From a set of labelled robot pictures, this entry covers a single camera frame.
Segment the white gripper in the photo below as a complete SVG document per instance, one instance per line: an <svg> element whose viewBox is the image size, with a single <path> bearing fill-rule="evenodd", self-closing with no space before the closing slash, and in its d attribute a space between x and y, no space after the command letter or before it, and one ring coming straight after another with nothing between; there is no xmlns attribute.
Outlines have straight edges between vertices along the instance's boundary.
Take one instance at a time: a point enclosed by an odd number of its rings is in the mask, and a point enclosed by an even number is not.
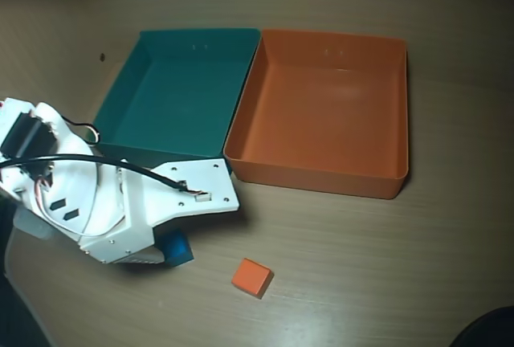
<svg viewBox="0 0 514 347"><path fill-rule="evenodd" d="M164 263L146 220L142 176L112 165L100 166L98 176L80 250L101 263Z"/></svg>

